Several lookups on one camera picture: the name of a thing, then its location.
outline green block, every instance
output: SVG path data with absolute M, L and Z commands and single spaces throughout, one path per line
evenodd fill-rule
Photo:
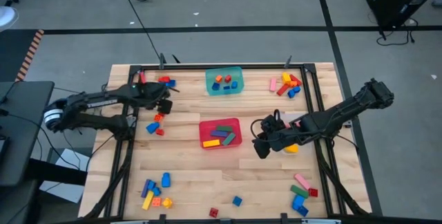
M 233 131 L 233 129 L 230 126 L 217 126 L 216 131 Z
M 292 185 L 290 190 L 291 190 L 293 193 L 296 193 L 296 194 L 298 194 L 298 195 L 300 195 L 300 196 L 302 196 L 302 197 L 304 197 L 304 198 L 306 198 L 306 199 L 309 198 L 309 192 L 306 192 L 305 190 L 299 188 L 299 187 L 296 186 L 296 185 Z
M 222 141 L 222 145 L 227 146 L 230 144 L 230 142 L 232 142 L 232 140 L 235 138 L 235 134 L 234 133 L 230 133 L 227 138 Z

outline pink block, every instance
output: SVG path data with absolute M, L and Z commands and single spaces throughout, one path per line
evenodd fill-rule
M 276 90 L 276 79 L 275 78 L 271 78 L 270 80 L 270 91 L 274 92 Z
M 295 179 L 298 180 L 298 182 L 306 189 L 309 190 L 310 188 L 310 184 L 309 182 L 307 182 L 307 180 L 305 180 L 303 178 L 303 176 L 301 176 L 300 174 L 296 174 L 295 175 Z

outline blue block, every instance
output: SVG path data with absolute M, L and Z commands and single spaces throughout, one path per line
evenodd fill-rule
M 175 80 L 171 80 L 170 82 L 166 83 L 167 86 L 175 87 L 177 85 L 177 82 Z
M 219 83 L 213 83 L 213 85 L 212 85 L 212 89 L 213 90 L 220 90 L 220 84 Z
M 239 207 L 241 205 L 241 203 L 242 203 L 242 199 L 235 196 L 235 198 L 233 199 L 233 204 L 235 204 L 236 206 Z
M 291 99 L 291 98 L 293 98 L 293 97 L 295 97 L 295 91 L 293 90 L 293 89 L 291 89 L 288 93 L 287 93 L 287 95 L 289 96 L 289 98 Z
M 152 133 L 154 133 L 154 132 L 158 129 L 158 127 L 160 127 L 160 123 L 158 123 L 158 122 L 154 122 L 154 123 L 148 125 L 148 126 L 146 127 L 146 130 L 147 130 L 150 134 L 152 134 Z
M 163 178 L 161 179 L 161 187 L 171 186 L 171 175 L 168 172 L 164 172 Z
M 148 190 L 153 190 L 153 188 L 155 187 L 157 183 L 154 181 L 150 181 L 149 184 L 147 185 L 147 189 Z
M 142 198 L 146 198 L 146 196 L 147 196 L 147 191 L 148 191 L 147 186 L 148 186 L 149 182 L 150 182 L 150 180 L 147 179 L 147 180 L 146 180 L 146 183 L 144 183 L 143 192 L 141 193 L 141 197 L 142 197 Z
M 302 196 L 300 196 L 300 195 L 296 195 L 296 196 L 295 196 L 295 199 L 293 200 L 293 204 L 291 205 L 291 207 L 292 207 L 294 210 L 298 211 L 299 207 L 301 207 L 302 204 L 304 204 L 304 200 L 305 200 L 304 197 L 302 197 Z
M 304 206 L 300 206 L 297 211 L 300 215 L 304 217 L 306 217 L 307 213 L 309 212 L 309 210 L 306 209 Z
M 211 131 L 210 136 L 214 137 L 227 137 L 229 135 L 226 131 Z
M 152 191 L 153 191 L 153 195 L 154 195 L 154 196 L 160 196 L 160 194 L 161 194 L 161 190 L 158 189 L 157 187 L 154 187 L 154 188 L 152 189 Z

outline orange and black striped tape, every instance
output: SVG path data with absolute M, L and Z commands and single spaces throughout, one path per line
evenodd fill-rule
M 25 80 L 25 76 L 28 73 L 30 64 L 32 63 L 32 59 L 34 59 L 34 55 L 37 52 L 37 49 L 39 47 L 41 38 L 43 37 L 44 30 L 38 30 L 35 33 L 34 39 L 31 42 L 29 46 L 29 50 L 26 53 L 25 60 L 21 64 L 21 68 L 19 70 L 19 73 L 17 74 L 17 77 L 15 78 L 16 82 Z

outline wooden table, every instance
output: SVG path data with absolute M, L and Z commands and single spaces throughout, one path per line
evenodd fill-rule
M 130 65 L 113 65 L 108 89 L 127 83 L 129 68 Z M 334 65 L 317 63 L 316 69 L 323 102 L 328 109 L 343 100 Z M 294 180 L 297 173 L 301 173 L 312 187 L 319 189 L 318 198 L 305 201 L 308 217 L 326 217 L 313 143 L 300 147 L 298 154 L 272 151 L 267 159 L 261 160 L 251 142 L 253 138 L 249 128 L 253 120 L 272 114 L 274 109 L 285 113 L 307 112 L 304 90 L 294 99 L 269 92 L 269 79 L 277 77 L 277 87 L 280 87 L 283 71 L 300 78 L 299 70 L 244 69 L 243 92 L 217 97 L 208 96 L 204 70 L 146 72 L 148 81 L 170 76 L 177 81 L 176 88 L 180 93 L 171 92 L 173 108 L 162 123 L 164 136 L 148 134 L 145 129 L 153 121 L 156 111 L 140 110 L 124 219 L 158 219 L 160 214 L 166 214 L 167 219 L 207 219 L 210 218 L 211 207 L 219 209 L 218 218 L 280 218 L 283 212 L 288 213 L 289 218 L 300 218 L 291 208 L 294 193 L 290 186 L 300 186 Z M 310 77 L 309 85 L 317 110 Z M 103 113 L 111 116 L 121 111 L 121 105 L 113 105 L 107 106 Z M 222 118 L 240 120 L 242 144 L 230 149 L 203 150 L 199 141 L 199 123 Z M 259 124 L 254 131 L 259 133 Z M 350 129 L 342 129 L 340 134 L 353 139 Z M 110 135 L 108 131 L 99 131 L 94 149 Z M 371 211 L 354 146 L 340 138 L 335 138 L 335 141 L 334 152 L 342 184 L 363 209 Z M 114 151 L 115 141 L 111 140 L 93 156 L 79 216 L 87 214 L 107 188 Z M 161 197 L 171 198 L 173 207 L 142 210 L 140 195 L 145 180 L 149 178 L 160 183 L 165 171 L 171 174 L 172 186 L 162 189 Z M 334 209 L 338 209 L 334 189 L 330 188 Z M 115 192 L 113 214 L 117 212 L 119 189 Z M 234 196 L 243 199 L 240 207 L 232 205 Z

